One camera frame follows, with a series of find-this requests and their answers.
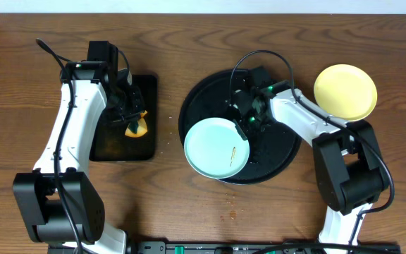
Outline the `green and yellow sponge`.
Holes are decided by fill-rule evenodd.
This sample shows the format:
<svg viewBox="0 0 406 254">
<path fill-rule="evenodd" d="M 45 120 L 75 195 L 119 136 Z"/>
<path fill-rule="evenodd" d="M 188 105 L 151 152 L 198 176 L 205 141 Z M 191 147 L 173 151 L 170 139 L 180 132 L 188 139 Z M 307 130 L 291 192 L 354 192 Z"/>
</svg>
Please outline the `green and yellow sponge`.
<svg viewBox="0 0 406 254">
<path fill-rule="evenodd" d="M 125 136 L 129 138 L 141 138 L 148 132 L 147 123 L 144 117 L 147 115 L 147 111 L 140 113 L 139 119 L 135 119 L 128 124 L 125 130 Z"/>
</svg>

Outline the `yellow plate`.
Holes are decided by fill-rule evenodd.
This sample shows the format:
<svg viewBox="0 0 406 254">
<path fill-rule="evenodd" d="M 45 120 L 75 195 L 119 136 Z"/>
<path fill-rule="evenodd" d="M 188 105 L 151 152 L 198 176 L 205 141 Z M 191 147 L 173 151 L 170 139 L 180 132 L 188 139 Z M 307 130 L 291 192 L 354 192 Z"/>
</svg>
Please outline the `yellow plate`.
<svg viewBox="0 0 406 254">
<path fill-rule="evenodd" d="M 349 64 L 336 64 L 317 76 L 314 97 L 319 107 L 330 115 L 359 121 L 373 112 L 378 93 L 365 71 Z"/>
</svg>

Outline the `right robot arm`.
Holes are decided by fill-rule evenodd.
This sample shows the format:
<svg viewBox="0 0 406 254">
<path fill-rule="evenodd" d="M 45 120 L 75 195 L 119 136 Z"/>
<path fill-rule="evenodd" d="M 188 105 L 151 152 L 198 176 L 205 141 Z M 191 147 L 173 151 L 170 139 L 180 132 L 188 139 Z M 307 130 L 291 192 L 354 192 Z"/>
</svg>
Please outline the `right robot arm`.
<svg viewBox="0 0 406 254">
<path fill-rule="evenodd" d="M 272 80 L 262 67 L 235 70 L 232 98 L 243 116 L 276 121 L 312 148 L 316 182 L 327 204 L 319 242 L 358 245 L 366 214 L 385 190 L 394 189 L 374 129 L 365 118 L 376 106 L 371 77 L 349 64 L 324 69 L 314 84 L 311 102 L 291 80 Z"/>
</svg>

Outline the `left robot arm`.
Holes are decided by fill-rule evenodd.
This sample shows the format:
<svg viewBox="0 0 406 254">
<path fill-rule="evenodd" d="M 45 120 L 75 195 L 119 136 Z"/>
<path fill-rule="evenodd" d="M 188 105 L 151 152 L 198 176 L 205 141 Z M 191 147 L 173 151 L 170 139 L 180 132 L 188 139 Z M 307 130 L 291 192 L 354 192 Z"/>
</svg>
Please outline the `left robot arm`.
<svg viewBox="0 0 406 254">
<path fill-rule="evenodd" d="M 36 43 L 61 67 L 61 103 L 47 146 L 30 173 L 18 173 L 13 194 L 31 241 L 66 253 L 135 253 L 128 234 L 105 220 L 104 203 L 88 177 L 99 124 L 123 134 L 147 132 L 147 110 L 124 55 L 108 41 L 91 41 L 87 58 L 71 61 Z"/>
</svg>

